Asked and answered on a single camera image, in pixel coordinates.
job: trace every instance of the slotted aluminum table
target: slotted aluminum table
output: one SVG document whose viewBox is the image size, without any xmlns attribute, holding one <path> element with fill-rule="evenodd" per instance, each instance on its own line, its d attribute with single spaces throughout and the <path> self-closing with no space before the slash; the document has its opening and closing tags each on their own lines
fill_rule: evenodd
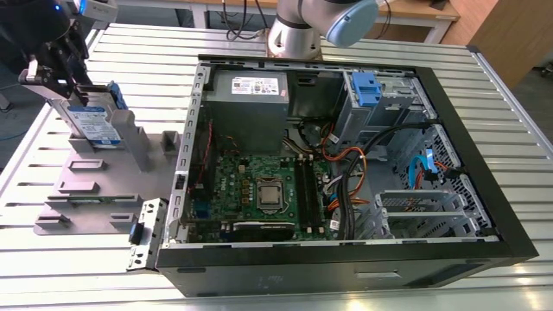
<svg viewBox="0 0 553 311">
<path fill-rule="evenodd" d="M 86 39 L 89 77 L 118 82 L 137 124 L 182 132 L 197 54 L 263 56 L 261 41 L 218 30 L 111 24 Z M 437 290 L 183 299 L 161 275 L 127 275 L 126 235 L 37 236 L 33 222 L 69 154 L 67 127 L 45 106 L 0 175 L 0 306 L 155 310 L 553 309 L 551 145 L 479 54 L 463 47 L 322 43 L 325 60 L 435 69 L 441 85 L 512 205 L 539 257 Z"/>
</svg>

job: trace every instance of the sticker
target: sticker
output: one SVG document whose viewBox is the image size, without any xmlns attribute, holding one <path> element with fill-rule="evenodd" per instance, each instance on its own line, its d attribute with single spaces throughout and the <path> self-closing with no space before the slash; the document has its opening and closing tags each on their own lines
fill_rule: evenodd
<svg viewBox="0 0 553 311">
<path fill-rule="evenodd" d="M 231 94 L 278 95 L 278 79 L 237 76 L 231 79 Z"/>
<path fill-rule="evenodd" d="M 338 230 L 339 229 L 339 222 L 337 222 L 335 220 L 330 220 L 330 230 Z"/>
<path fill-rule="evenodd" d="M 331 142 L 334 143 L 334 144 L 337 144 L 338 143 L 338 138 L 335 137 L 335 135 L 334 134 L 327 134 L 327 139 L 330 139 L 331 140 Z"/>
<path fill-rule="evenodd" d="M 109 122 L 101 107 L 67 107 L 67 113 L 86 139 L 95 144 L 118 144 L 121 137 Z"/>
</svg>

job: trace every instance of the metal bracket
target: metal bracket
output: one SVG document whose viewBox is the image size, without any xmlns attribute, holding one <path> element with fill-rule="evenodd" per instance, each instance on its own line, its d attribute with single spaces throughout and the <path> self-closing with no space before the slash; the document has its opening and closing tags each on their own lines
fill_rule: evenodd
<svg viewBox="0 0 553 311">
<path fill-rule="evenodd" d="M 141 206 L 139 217 L 133 223 L 129 235 L 130 259 L 126 271 L 155 271 L 157 250 L 161 244 L 163 220 L 167 201 L 154 199 L 145 201 Z"/>
</svg>

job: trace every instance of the ram slot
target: ram slot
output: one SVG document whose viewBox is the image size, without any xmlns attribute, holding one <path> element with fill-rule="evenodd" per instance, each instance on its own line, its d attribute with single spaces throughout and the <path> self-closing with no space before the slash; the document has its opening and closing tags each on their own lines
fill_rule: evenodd
<svg viewBox="0 0 553 311">
<path fill-rule="evenodd" d="M 321 209 L 318 207 L 317 179 L 313 162 L 295 161 L 295 199 L 301 228 L 310 231 L 321 226 Z"/>
</svg>

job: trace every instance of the green circuit board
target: green circuit board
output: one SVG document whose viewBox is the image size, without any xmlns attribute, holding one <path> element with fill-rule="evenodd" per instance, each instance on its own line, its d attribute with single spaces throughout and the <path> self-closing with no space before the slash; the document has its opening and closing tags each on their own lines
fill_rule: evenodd
<svg viewBox="0 0 553 311">
<path fill-rule="evenodd" d="M 205 219 L 197 222 L 199 240 L 197 242 L 223 242 L 219 224 L 225 222 L 287 222 L 295 225 L 293 240 L 330 240 L 331 232 L 323 221 L 322 197 L 318 195 L 322 227 L 299 228 L 298 205 L 295 201 L 293 157 L 225 156 L 217 160 L 214 173 L 214 194 L 210 203 L 193 202 L 193 209 Z M 313 162 L 318 178 L 327 173 L 323 161 Z M 258 208 L 258 187 L 269 181 L 281 185 L 281 208 L 267 213 Z"/>
</svg>

